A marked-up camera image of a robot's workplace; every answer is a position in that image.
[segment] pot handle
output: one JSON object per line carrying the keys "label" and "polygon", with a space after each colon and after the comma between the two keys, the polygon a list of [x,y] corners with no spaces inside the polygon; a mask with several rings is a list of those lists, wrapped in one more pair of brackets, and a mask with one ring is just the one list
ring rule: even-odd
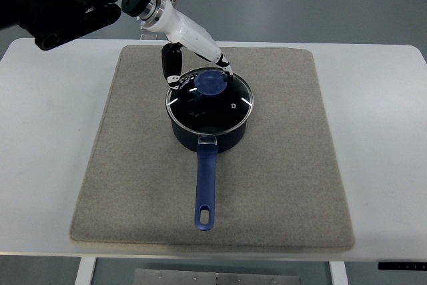
{"label": "pot handle", "polygon": [[218,145],[216,137],[199,137],[197,145],[197,187],[195,191],[194,224],[199,230],[210,230],[215,219],[215,175]]}

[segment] table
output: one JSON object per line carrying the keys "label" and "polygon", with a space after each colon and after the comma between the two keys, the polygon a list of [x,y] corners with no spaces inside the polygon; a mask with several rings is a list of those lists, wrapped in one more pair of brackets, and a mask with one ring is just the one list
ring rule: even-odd
{"label": "table", "polygon": [[[78,248],[68,229],[122,47],[163,44],[78,39],[48,52],[32,39],[11,44],[0,61],[0,254],[153,257]],[[408,45],[218,44],[313,53],[356,244],[333,254],[182,257],[425,260],[427,65],[421,53]]]}

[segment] blue knob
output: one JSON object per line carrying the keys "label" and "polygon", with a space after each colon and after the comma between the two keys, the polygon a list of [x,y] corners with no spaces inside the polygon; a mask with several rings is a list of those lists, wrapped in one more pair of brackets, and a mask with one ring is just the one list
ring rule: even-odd
{"label": "blue knob", "polygon": [[204,95],[217,95],[222,93],[227,87],[222,73],[215,70],[205,70],[199,73],[194,79],[197,91]]}

